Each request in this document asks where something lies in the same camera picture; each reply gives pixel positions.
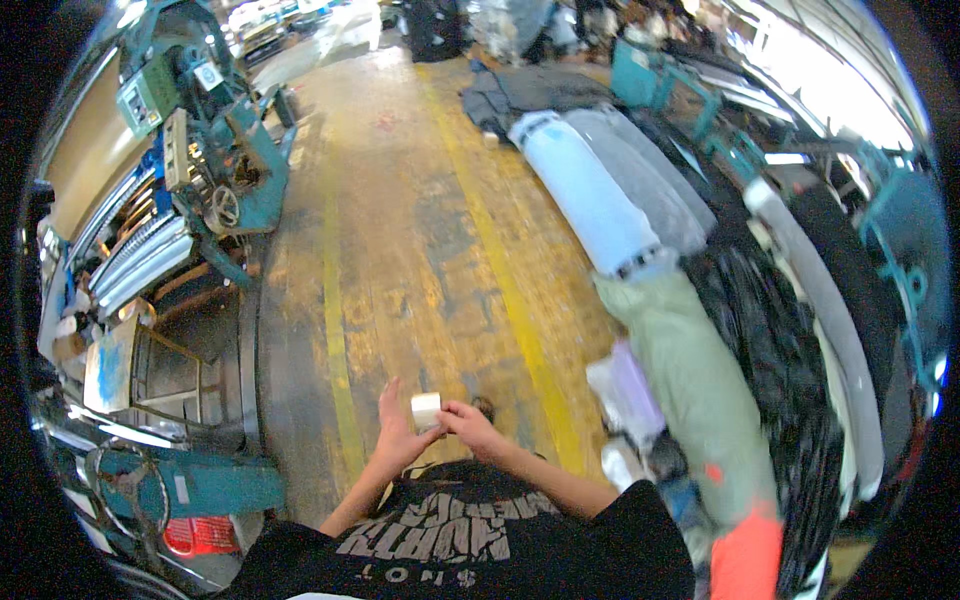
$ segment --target orange fabric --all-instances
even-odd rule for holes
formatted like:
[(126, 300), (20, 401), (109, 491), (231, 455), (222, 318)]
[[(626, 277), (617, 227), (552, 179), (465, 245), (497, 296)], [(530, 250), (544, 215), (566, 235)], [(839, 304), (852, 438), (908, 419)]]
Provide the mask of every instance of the orange fabric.
[(774, 600), (783, 526), (770, 514), (769, 509), (754, 508), (713, 543), (711, 600)]
[(707, 477), (710, 478), (710, 481), (716, 485), (723, 485), (723, 470), (714, 463), (707, 463), (704, 465), (704, 473), (706, 473)]

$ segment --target roll of tape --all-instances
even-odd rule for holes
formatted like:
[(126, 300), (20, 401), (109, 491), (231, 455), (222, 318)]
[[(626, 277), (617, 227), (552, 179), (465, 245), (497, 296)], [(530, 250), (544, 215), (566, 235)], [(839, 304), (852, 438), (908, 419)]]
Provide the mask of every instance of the roll of tape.
[(410, 410), (413, 411), (414, 426), (418, 432), (436, 427), (440, 424), (437, 421), (437, 412), (440, 410), (440, 394), (431, 392), (430, 394), (413, 396), (410, 398)]

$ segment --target worn floor paint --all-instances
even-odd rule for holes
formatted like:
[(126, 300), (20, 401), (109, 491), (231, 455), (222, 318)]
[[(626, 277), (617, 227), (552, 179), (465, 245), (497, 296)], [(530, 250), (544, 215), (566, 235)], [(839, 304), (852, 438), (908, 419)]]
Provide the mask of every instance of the worn floor paint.
[[(609, 351), (612, 321), (522, 156), (485, 149), (461, 112), (471, 79), (466, 60), (415, 67), (393, 47), (291, 82), (307, 116), (265, 266), (259, 367), (268, 449), (302, 523), (319, 525), (370, 456), (395, 374), (407, 396), (488, 397), (505, 435), (604, 480), (584, 367)], [(422, 460), (467, 455), (449, 437)]]

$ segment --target person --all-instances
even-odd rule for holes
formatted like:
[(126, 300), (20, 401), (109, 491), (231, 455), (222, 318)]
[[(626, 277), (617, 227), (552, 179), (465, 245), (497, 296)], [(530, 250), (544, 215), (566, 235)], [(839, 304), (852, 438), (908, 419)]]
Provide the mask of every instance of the person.
[[(554, 467), (482, 405), (448, 402), (416, 435), (399, 384), (380, 397), (370, 461), (319, 531), (272, 522), (217, 598), (693, 597), (684, 541), (649, 481), (618, 496)], [(444, 434), (473, 459), (401, 476)]]

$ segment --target hand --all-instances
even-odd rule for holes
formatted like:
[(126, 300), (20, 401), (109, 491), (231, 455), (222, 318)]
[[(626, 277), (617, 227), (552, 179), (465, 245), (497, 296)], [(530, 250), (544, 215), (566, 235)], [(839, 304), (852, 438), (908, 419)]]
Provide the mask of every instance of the hand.
[(384, 469), (391, 479), (400, 475), (429, 445), (446, 433), (442, 425), (421, 435), (412, 432), (407, 423), (410, 409), (401, 405), (396, 395), (399, 387), (400, 378), (394, 377), (380, 395), (380, 437), (370, 459), (371, 466)]
[(447, 430), (457, 434), (482, 463), (499, 465), (514, 448), (476, 408), (463, 402), (448, 402), (437, 413), (437, 420)]

